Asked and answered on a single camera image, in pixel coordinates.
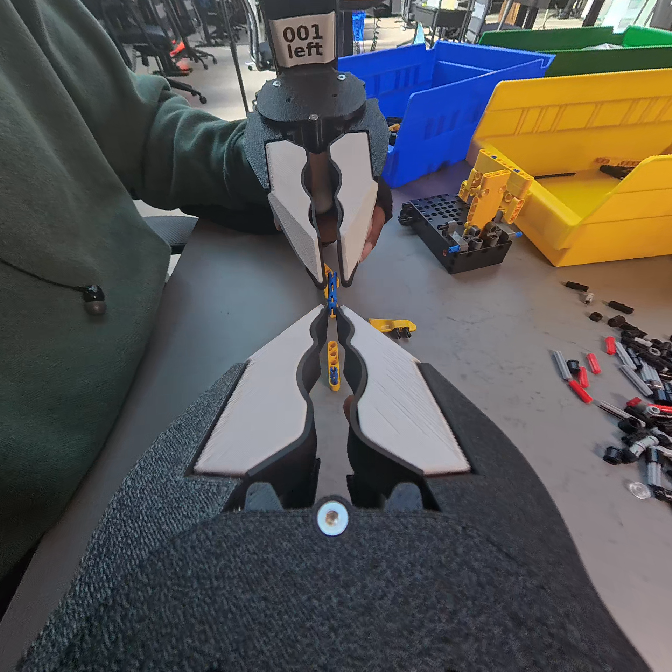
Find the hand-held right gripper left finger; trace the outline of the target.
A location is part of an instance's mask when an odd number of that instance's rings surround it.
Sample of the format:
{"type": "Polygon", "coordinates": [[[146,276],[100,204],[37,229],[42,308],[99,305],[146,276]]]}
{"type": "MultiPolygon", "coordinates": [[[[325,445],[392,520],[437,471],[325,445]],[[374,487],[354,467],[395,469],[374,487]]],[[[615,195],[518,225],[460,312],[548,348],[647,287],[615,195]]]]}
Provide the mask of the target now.
{"type": "Polygon", "coordinates": [[[300,477],[316,456],[310,398],[321,376],[327,309],[317,306],[251,355],[199,453],[194,472],[300,477]]]}

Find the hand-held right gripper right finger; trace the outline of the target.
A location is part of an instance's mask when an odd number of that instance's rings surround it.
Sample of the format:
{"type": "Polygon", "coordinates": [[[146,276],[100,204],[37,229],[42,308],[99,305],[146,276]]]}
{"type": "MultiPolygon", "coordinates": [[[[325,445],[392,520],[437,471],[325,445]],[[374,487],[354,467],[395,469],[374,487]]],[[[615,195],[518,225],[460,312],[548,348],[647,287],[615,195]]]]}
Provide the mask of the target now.
{"type": "Polygon", "coordinates": [[[339,309],[339,341],[361,442],[420,476],[469,472],[421,362],[349,307],[339,309]]]}

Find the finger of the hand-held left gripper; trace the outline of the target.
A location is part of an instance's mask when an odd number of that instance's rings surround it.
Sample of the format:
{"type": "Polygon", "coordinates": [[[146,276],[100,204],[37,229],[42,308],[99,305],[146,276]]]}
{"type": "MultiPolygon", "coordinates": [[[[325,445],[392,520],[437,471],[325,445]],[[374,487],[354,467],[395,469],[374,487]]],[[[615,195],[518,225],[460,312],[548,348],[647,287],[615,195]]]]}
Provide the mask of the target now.
{"type": "Polygon", "coordinates": [[[329,146],[329,161],[337,176],[337,255],[341,283],[352,284],[370,231],[378,184],[372,172],[370,142],[365,131],[341,135],[329,146]]]}
{"type": "Polygon", "coordinates": [[[323,288],[323,255],[313,222],[313,201],[305,186],[307,151],[289,140],[265,145],[271,190],[268,201],[276,223],[318,288],[323,288]]]}

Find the pile of small lego connectors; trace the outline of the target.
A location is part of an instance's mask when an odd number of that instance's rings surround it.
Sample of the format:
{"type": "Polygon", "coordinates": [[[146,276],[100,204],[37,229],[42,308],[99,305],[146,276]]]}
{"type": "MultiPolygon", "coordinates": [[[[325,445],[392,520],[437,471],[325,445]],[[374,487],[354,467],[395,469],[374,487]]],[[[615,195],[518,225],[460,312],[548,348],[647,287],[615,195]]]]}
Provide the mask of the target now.
{"type": "Polygon", "coordinates": [[[582,403],[600,409],[616,421],[616,444],[606,446],[601,458],[611,466],[636,465],[643,481],[628,483],[641,500],[653,499],[671,506],[671,337],[651,337],[630,320],[634,308],[617,300],[603,303],[611,312],[591,310],[592,323],[612,331],[602,341],[602,353],[636,391],[620,405],[597,399],[591,380],[603,374],[597,354],[586,351],[566,358],[559,350],[550,356],[560,379],[582,403]]]}

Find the person's left forearm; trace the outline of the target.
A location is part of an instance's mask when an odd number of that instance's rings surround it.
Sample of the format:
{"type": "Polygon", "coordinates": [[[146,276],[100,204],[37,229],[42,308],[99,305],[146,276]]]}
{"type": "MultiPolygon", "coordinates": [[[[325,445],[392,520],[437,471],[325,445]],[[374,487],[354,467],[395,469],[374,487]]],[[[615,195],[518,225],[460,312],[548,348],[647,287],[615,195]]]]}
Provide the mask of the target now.
{"type": "Polygon", "coordinates": [[[227,229],[274,235],[267,194],[245,153],[247,122],[191,107],[155,75],[128,73],[133,103],[122,115],[115,172],[134,197],[227,229]]]}

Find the black and yellow lego assembly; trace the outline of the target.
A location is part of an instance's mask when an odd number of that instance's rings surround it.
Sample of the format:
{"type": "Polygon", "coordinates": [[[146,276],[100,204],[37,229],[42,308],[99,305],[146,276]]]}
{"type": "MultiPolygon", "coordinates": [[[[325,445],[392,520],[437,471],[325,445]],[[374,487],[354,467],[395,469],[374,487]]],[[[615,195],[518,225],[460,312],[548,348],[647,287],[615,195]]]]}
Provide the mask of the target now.
{"type": "Polygon", "coordinates": [[[500,153],[480,150],[457,193],[402,205],[399,223],[411,227],[450,274],[499,265],[522,236],[516,220],[533,177],[500,153]]]}

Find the black yellow lego subassembly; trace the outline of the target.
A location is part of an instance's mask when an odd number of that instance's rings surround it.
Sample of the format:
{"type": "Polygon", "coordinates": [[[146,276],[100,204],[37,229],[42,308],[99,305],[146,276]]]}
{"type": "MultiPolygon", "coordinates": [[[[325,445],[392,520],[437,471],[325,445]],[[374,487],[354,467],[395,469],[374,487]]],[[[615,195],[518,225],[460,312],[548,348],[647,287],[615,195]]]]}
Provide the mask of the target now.
{"type": "Polygon", "coordinates": [[[641,160],[604,156],[596,158],[595,163],[600,172],[621,181],[641,163],[641,160]]]}

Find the person's left hand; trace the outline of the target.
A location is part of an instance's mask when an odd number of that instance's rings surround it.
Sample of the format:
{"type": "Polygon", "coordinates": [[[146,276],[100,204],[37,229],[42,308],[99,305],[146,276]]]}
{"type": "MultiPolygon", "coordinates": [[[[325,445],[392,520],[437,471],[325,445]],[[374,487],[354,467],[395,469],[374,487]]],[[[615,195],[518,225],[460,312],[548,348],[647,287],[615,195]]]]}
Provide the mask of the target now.
{"type": "Polygon", "coordinates": [[[370,228],[365,240],[365,244],[362,250],[361,257],[359,262],[363,262],[372,252],[373,248],[376,246],[376,243],[379,240],[382,228],[386,223],[386,213],[384,209],[375,205],[372,212],[372,219],[370,222],[370,228]]]}

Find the grey mesh chair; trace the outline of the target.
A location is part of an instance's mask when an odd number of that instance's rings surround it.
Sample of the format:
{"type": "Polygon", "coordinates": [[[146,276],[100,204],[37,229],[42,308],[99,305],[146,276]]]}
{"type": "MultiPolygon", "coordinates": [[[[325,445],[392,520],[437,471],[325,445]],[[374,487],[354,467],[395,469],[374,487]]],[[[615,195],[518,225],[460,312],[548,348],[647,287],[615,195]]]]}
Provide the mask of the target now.
{"type": "Polygon", "coordinates": [[[172,255],[181,255],[195,229],[198,218],[188,215],[145,216],[147,225],[171,248],[172,255]]]}

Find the blue plastic bin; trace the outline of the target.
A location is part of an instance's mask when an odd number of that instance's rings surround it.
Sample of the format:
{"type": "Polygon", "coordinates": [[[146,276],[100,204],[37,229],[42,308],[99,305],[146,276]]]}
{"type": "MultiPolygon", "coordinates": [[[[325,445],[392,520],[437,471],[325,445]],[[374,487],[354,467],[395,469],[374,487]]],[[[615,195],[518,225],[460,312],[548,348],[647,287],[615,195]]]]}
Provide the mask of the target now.
{"type": "Polygon", "coordinates": [[[497,84],[541,78],[554,57],[441,41],[344,56],[339,70],[364,81],[386,118],[400,119],[382,173],[399,188],[465,160],[497,84]]]}

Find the black office chair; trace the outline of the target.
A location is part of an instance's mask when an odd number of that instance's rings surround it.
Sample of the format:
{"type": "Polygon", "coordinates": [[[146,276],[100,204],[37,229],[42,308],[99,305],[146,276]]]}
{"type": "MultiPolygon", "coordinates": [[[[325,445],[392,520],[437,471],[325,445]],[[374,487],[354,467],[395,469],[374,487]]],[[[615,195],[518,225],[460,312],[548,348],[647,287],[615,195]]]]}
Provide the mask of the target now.
{"type": "Polygon", "coordinates": [[[114,46],[133,72],[141,63],[153,74],[163,77],[171,88],[189,94],[200,104],[207,103],[206,96],[186,83],[193,71],[188,62],[201,64],[208,69],[208,60],[217,63],[216,57],[189,43],[189,36],[196,29],[182,19],[190,20],[188,12],[180,12],[175,1],[92,1],[91,11],[112,39],[114,46]]]}

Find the yellow plastic bin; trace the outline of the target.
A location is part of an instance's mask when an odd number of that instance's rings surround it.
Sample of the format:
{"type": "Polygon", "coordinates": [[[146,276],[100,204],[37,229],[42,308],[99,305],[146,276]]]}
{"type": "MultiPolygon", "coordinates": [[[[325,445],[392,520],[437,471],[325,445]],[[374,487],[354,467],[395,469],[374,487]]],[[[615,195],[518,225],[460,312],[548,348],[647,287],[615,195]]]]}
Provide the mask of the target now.
{"type": "Polygon", "coordinates": [[[533,178],[516,224],[556,267],[671,254],[671,69],[497,84],[467,160],[500,153],[533,178]],[[623,180],[598,157],[637,159],[623,180]]]}

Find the green plastic bin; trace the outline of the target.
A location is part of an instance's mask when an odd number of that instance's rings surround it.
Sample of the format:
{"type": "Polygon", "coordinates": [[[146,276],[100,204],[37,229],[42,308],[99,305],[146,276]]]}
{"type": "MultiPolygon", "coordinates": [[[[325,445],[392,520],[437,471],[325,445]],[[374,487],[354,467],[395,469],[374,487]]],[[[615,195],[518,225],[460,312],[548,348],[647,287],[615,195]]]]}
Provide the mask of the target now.
{"type": "Polygon", "coordinates": [[[671,32],[656,28],[488,31],[479,43],[554,55],[547,77],[671,68],[671,32]]]}

